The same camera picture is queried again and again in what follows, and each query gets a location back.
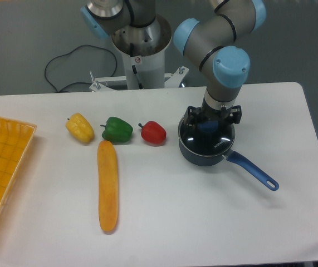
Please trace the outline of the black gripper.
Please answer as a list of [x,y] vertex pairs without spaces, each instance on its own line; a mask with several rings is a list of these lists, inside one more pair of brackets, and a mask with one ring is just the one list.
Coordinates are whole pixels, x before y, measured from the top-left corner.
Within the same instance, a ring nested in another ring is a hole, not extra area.
[[226,108],[219,106],[216,110],[204,100],[201,107],[188,106],[185,113],[185,129],[190,130],[198,126],[198,124],[212,121],[225,121],[225,127],[240,124],[242,118],[242,107],[240,105]]

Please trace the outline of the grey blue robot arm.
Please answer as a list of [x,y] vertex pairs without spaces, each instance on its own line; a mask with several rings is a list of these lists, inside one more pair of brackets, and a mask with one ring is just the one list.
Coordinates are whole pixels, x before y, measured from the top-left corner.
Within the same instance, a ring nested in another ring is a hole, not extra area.
[[208,81],[202,106],[189,113],[190,123],[238,124],[241,109],[234,102],[250,59],[234,43],[263,24],[266,9],[262,1],[214,1],[213,7],[210,20],[189,18],[175,31],[157,14],[154,1],[90,1],[81,14],[96,37],[111,38],[122,54],[128,89],[164,86],[164,52],[173,43]]

